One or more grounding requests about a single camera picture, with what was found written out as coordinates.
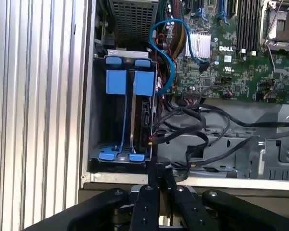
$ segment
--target connector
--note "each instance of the connector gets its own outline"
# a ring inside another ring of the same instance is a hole
[[[232,18],[236,14],[237,0],[228,0],[227,13],[228,18]]]
[[[227,20],[227,1],[219,0],[217,18],[223,20],[227,25],[230,25]]]
[[[195,16],[202,18],[203,21],[208,22],[206,19],[206,11],[204,9],[204,0],[198,0],[196,5]]]

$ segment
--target metal mesh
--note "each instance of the metal mesh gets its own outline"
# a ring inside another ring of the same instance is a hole
[[[147,41],[158,9],[158,0],[110,0],[116,31],[124,40]]]

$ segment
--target blue plastic tab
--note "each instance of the blue plastic tab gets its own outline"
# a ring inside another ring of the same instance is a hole
[[[138,66],[138,67],[150,67],[151,66],[151,62],[149,60],[137,59],[135,61],[135,66]]]
[[[145,156],[143,154],[134,154],[134,153],[131,153],[129,155],[130,157],[130,161],[137,161],[137,162],[142,162],[145,160]]]
[[[206,10],[204,8],[199,8],[196,11],[196,15],[200,18],[202,18],[203,21],[207,22],[208,20],[206,19]]]
[[[108,147],[102,149],[102,151],[98,155],[98,158],[101,160],[114,160],[117,155],[117,151],[113,151],[112,147]]]
[[[135,71],[134,93],[136,95],[152,96],[154,72]]]
[[[122,65],[122,59],[119,57],[107,57],[106,64],[108,65]]]
[[[126,93],[126,71],[107,70],[106,93],[113,95],[125,95]]]

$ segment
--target cpu socket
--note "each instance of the cpu socket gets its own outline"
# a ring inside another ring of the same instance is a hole
[[[267,46],[289,52],[289,1],[269,1],[267,8]]]

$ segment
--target screw hole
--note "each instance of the screw hole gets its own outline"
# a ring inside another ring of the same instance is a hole
[[[146,224],[148,223],[148,221],[143,218],[143,219],[140,221],[140,223],[141,223],[142,225],[146,225]]]

